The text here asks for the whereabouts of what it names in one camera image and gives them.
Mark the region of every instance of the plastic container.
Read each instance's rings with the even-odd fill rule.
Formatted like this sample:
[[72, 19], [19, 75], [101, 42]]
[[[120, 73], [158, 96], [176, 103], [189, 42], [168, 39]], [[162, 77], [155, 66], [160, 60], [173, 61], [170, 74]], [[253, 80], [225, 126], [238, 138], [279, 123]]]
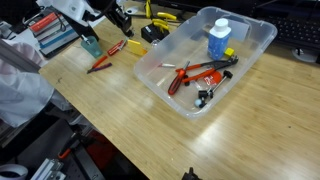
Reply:
[[[199, 79], [190, 86], [181, 85], [177, 93], [170, 96], [168, 88], [177, 73], [172, 68], [162, 68], [159, 65], [167, 63], [181, 68], [187, 61], [190, 61], [190, 65], [212, 61], [207, 53], [209, 30], [220, 18], [226, 18], [229, 21], [229, 27], [232, 30], [228, 47], [235, 50], [239, 62], [227, 68], [233, 73], [233, 78], [221, 84], [214, 97], [207, 101], [207, 105], [199, 109], [194, 105], [198, 98], [198, 91], [207, 90], [209, 86]], [[135, 64], [134, 73], [178, 113], [188, 119], [196, 119], [205, 115], [231, 90], [276, 35], [276, 27], [268, 22], [241, 16], [220, 8], [206, 7], [201, 9], [196, 16], [181, 24], [143, 56]], [[204, 70], [205, 68], [198, 68], [187, 71], [187, 74], [193, 76]]]
[[89, 44], [85, 41], [81, 41], [81, 46], [86, 49], [93, 57], [97, 58], [102, 55], [102, 50], [99, 46], [98, 41], [94, 36], [88, 36]]
[[227, 19], [218, 19], [209, 31], [208, 53], [213, 60], [221, 59], [227, 49], [231, 33], [231, 28], [228, 24]]

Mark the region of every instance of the clear plastic bin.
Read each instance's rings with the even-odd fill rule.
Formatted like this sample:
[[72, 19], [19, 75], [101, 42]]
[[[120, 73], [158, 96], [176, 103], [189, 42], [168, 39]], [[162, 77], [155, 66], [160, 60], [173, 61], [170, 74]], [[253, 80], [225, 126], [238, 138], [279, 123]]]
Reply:
[[[198, 98], [199, 90], [207, 90], [209, 86], [202, 83], [201, 79], [191, 82], [189, 86], [181, 84], [178, 91], [170, 96], [168, 88], [177, 73], [173, 68], [159, 67], [162, 63], [174, 64], [182, 68], [187, 61], [190, 65], [209, 62], [212, 59], [207, 54], [208, 32], [219, 18], [226, 18], [231, 22], [239, 22], [248, 28], [243, 39], [243, 32], [238, 31], [238, 25], [232, 28], [228, 47], [235, 50], [239, 62], [224, 70], [232, 72], [232, 79], [228, 79], [214, 93], [214, 97], [207, 98], [207, 105], [202, 109], [194, 105]], [[143, 56], [134, 67], [137, 77], [154, 93], [161, 97], [168, 105], [188, 119], [196, 119], [206, 114], [223, 96], [240, 80], [248, 69], [257, 61], [277, 34], [274, 25], [231, 13], [216, 7], [201, 9], [196, 16], [185, 21], [177, 30], [163, 39], [157, 46]], [[205, 71], [198, 68], [187, 71], [188, 76], [193, 76]]]

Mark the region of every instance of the blue bottle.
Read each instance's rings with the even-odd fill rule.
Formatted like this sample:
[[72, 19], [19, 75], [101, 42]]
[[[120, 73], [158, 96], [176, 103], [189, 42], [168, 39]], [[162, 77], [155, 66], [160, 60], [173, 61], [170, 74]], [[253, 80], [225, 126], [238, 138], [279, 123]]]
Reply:
[[222, 58], [227, 49], [231, 28], [228, 20], [221, 18], [216, 20], [214, 27], [210, 30], [208, 42], [208, 54], [213, 60]]

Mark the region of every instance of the pliers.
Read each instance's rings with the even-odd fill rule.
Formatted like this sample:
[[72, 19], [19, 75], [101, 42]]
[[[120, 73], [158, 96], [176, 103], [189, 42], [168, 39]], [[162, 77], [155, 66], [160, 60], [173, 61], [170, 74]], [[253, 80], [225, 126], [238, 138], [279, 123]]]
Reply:
[[[210, 69], [208, 69], [200, 74], [197, 74], [195, 76], [184, 78], [182, 80], [182, 82], [186, 83], [186, 82], [189, 82], [192, 80], [197, 80], [201, 77], [209, 76], [218, 69], [226, 68], [226, 67], [232, 66], [234, 64], [237, 64], [238, 61], [239, 61], [238, 56], [231, 56], [228, 60], [217, 60], [217, 61], [211, 61], [211, 62], [206, 62], [206, 63], [202, 63], [202, 64], [195, 64], [195, 65], [188, 66], [186, 69], [187, 71], [192, 70], [192, 69], [196, 69], [199, 67], [204, 67], [204, 66], [210, 67]], [[176, 69], [176, 72], [180, 72], [181, 70], [182, 70], [181, 68]]]

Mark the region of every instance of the white bottle cap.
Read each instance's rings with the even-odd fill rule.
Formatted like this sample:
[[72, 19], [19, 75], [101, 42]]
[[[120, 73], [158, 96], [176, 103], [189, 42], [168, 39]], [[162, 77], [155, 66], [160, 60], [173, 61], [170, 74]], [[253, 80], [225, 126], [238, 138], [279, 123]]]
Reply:
[[225, 31], [228, 28], [228, 20], [225, 18], [221, 18], [216, 20], [214, 24], [214, 29], [218, 32]]

